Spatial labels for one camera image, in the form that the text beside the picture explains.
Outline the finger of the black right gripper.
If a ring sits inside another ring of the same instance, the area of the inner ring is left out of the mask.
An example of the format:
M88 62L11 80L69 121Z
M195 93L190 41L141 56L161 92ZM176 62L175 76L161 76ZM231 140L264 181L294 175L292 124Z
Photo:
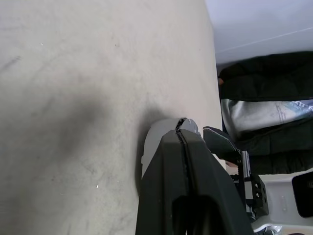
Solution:
M217 128L206 126L203 128L203 139L207 148L219 159L233 164L242 163L241 151L225 132Z

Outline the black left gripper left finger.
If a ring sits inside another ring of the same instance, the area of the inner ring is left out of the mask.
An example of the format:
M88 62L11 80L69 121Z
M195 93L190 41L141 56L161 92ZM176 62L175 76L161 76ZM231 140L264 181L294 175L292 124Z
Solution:
M193 235L187 136L171 130L160 140L141 180L135 235Z

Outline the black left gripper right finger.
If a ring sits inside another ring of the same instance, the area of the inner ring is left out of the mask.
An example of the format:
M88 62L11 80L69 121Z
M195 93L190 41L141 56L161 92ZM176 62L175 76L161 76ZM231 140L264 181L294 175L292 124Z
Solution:
M189 183L188 235L252 235L242 200L204 140L181 131Z

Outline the silver ring cover plate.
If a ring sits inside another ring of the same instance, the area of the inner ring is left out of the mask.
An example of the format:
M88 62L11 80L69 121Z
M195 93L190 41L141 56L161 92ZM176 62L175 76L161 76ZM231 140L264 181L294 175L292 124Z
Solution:
M164 193L178 198L189 192L189 146L203 144L196 123L189 118L167 118L149 128L140 154L140 195Z

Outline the person in dark jacket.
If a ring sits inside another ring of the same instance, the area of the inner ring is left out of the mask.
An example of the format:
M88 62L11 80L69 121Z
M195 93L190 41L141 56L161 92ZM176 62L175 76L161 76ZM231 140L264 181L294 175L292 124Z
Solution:
M254 57L218 79L224 129L256 174L313 168L313 51Z

